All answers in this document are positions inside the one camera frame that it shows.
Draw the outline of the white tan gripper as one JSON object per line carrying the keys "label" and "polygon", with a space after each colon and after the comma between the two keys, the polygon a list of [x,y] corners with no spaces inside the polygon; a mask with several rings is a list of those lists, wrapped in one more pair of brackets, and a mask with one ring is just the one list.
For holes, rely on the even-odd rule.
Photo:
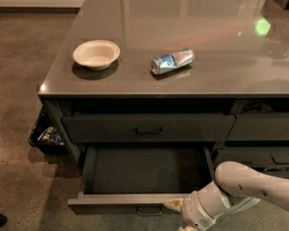
{"label": "white tan gripper", "polygon": [[164,206],[181,213],[189,225],[178,231],[206,231],[218,218],[247,210],[259,202],[258,198],[236,197],[223,191],[214,181],[197,192],[190,193],[184,200],[167,200]]}

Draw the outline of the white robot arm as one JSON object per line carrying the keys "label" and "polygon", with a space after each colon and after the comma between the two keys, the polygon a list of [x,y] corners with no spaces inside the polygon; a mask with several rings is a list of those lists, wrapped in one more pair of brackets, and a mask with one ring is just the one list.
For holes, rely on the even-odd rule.
{"label": "white robot arm", "polygon": [[207,186],[164,205],[180,213],[187,224],[178,231],[206,231],[218,218],[247,210],[260,200],[289,212],[289,179],[228,161],[217,166],[214,180]]}

